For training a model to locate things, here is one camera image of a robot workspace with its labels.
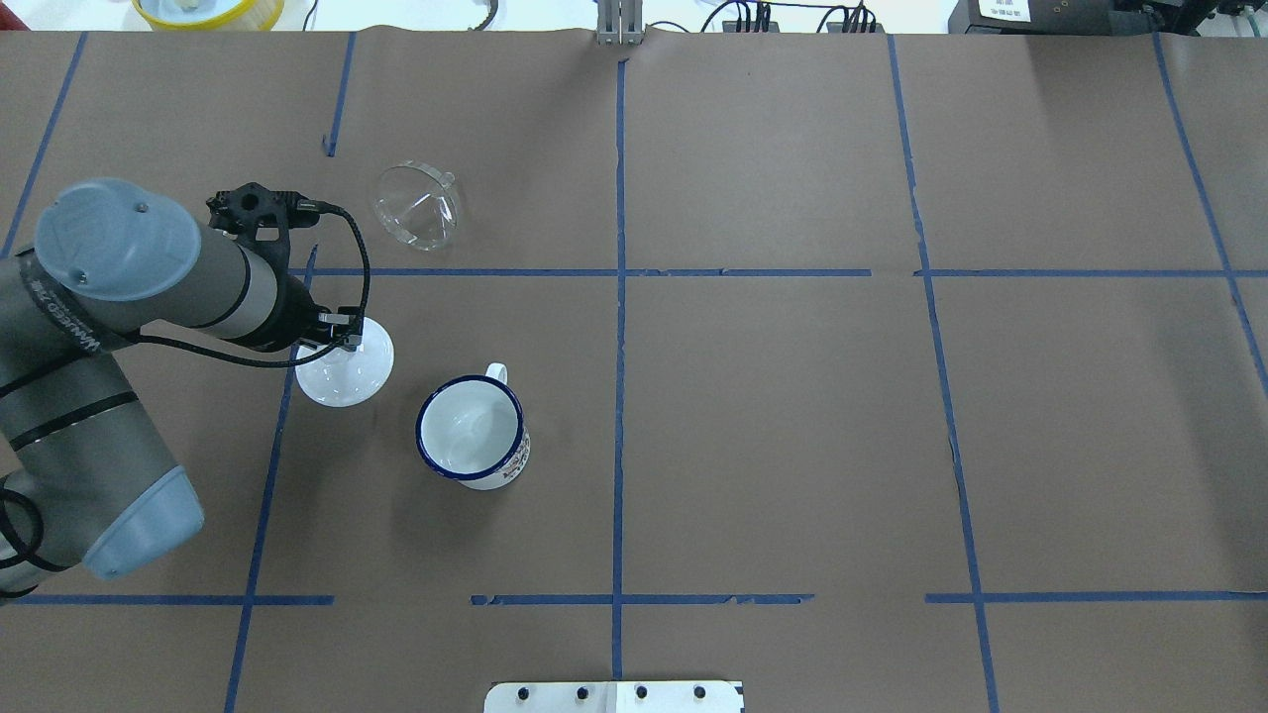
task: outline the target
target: light blue cap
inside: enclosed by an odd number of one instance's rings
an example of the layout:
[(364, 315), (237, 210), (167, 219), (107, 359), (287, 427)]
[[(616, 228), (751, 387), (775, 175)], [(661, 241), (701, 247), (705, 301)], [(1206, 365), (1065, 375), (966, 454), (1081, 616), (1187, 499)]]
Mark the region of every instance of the light blue cap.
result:
[(153, 297), (184, 279), (203, 247), (179, 203), (126, 180), (62, 190), (36, 225), (36, 256), (76, 294), (107, 302)]
[(84, 556), (103, 580), (122, 577), (180, 547), (203, 529), (203, 507), (185, 468), (176, 466), (132, 501)]

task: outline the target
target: white bracket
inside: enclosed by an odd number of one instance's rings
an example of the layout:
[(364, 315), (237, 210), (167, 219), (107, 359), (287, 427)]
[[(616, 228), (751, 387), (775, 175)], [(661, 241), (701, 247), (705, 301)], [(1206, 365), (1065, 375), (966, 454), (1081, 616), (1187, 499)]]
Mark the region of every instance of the white bracket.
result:
[(484, 713), (743, 713), (735, 681), (497, 684)]
[(598, 0), (600, 44), (643, 43), (643, 0)]

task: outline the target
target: gray metal bracket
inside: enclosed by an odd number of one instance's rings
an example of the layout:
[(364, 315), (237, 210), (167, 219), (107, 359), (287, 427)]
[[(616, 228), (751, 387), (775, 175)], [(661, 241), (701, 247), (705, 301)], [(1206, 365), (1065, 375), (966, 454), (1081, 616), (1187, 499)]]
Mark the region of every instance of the gray metal bracket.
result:
[(598, 0), (600, 44), (643, 43), (643, 0)]

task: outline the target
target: white saucer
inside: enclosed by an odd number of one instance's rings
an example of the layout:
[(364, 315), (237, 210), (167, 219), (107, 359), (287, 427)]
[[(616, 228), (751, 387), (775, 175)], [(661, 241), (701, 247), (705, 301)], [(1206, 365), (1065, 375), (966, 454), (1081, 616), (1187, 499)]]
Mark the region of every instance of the white saucer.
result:
[[(353, 406), (383, 387), (394, 360), (392, 337), (369, 317), (365, 317), (363, 331), (356, 351), (336, 349), (316, 362), (295, 367), (299, 388), (308, 398), (323, 406)], [(316, 353), (316, 349), (301, 346), (295, 356), (303, 359)]]

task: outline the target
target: white metal plate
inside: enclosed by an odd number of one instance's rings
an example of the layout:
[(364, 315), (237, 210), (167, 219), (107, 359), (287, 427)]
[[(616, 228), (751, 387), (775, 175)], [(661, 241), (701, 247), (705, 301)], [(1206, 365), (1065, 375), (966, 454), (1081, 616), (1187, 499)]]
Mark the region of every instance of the white metal plate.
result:
[(743, 690), (735, 681), (497, 684), (484, 697), (484, 713), (743, 713)]

